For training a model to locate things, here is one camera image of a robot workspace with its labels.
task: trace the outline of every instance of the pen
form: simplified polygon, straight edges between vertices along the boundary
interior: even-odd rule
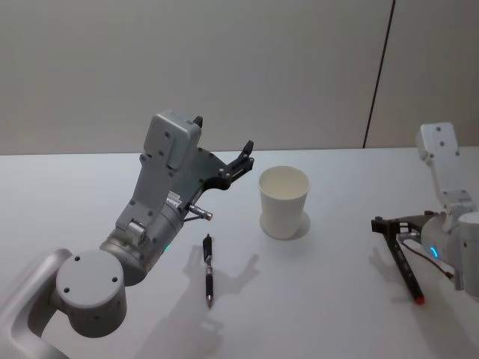
[[[206,264],[206,297],[208,307],[213,305],[213,267],[211,261],[213,260],[213,240],[210,234],[203,239],[203,259]]]

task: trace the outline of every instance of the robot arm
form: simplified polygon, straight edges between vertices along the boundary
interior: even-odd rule
[[[445,212],[425,212],[392,220],[376,217],[371,222],[373,232],[384,235],[409,291],[419,304],[424,297],[397,241],[413,239],[421,243],[426,252],[454,268],[455,289],[464,289],[479,301],[479,212],[462,184],[454,128],[450,123],[423,125],[416,143],[420,158],[431,168],[436,195]]]
[[[129,203],[100,250],[57,251],[32,267],[0,306],[0,358],[67,359],[40,336],[56,310],[85,337],[103,337],[126,315],[125,286],[141,282],[208,189],[226,190],[253,168],[249,141],[229,165],[197,147],[203,119],[174,111],[156,115],[140,155],[141,172]]]

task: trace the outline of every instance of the white table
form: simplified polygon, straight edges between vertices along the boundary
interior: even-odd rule
[[[220,153],[224,160],[234,153]],[[56,313],[43,337],[72,359],[476,358],[479,304],[405,252],[427,303],[418,307],[370,230],[440,210],[416,149],[258,152],[254,171],[199,204],[211,222],[186,224],[147,279],[127,290],[113,334],[80,337]],[[464,148],[467,189],[479,199],[479,147]],[[259,228],[257,180],[293,165],[312,183],[311,228],[285,242]],[[0,289],[39,252],[97,248],[132,194],[138,155],[0,157]],[[216,302],[204,300],[201,240],[215,237]]]

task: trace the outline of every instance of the white paper cup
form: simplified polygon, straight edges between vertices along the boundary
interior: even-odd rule
[[[272,167],[261,174],[260,222],[266,234],[277,239],[294,236],[301,224],[309,188],[308,177],[293,167]]]

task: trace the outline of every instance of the cup rim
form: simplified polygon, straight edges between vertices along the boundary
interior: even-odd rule
[[[268,194],[267,192],[265,192],[263,190],[263,188],[261,187],[261,178],[263,177],[263,175],[267,172],[267,171],[270,171],[272,169],[275,169],[275,168],[289,168],[289,169],[292,169],[296,172],[299,172],[301,175],[303,175],[305,178],[306,178],[306,181],[308,181],[308,187],[306,188],[306,191],[304,191],[304,193],[302,193],[300,196],[295,196],[295,197],[292,197],[292,198],[277,198],[277,197],[273,197],[271,196],[270,194]],[[286,165],[279,165],[279,166],[273,166],[273,167],[270,167],[270,168],[267,168],[266,170],[263,171],[263,173],[261,173],[260,175],[260,179],[257,181],[257,186],[258,188],[260,189],[261,193],[264,194],[265,196],[269,197],[269,198],[272,198],[274,200],[297,200],[301,197],[304,197],[305,195],[307,195],[309,193],[309,191],[311,190],[311,181],[309,180],[309,177],[307,174],[305,174],[303,171],[301,171],[300,169],[296,168],[296,167],[292,167],[292,166],[286,166]]]

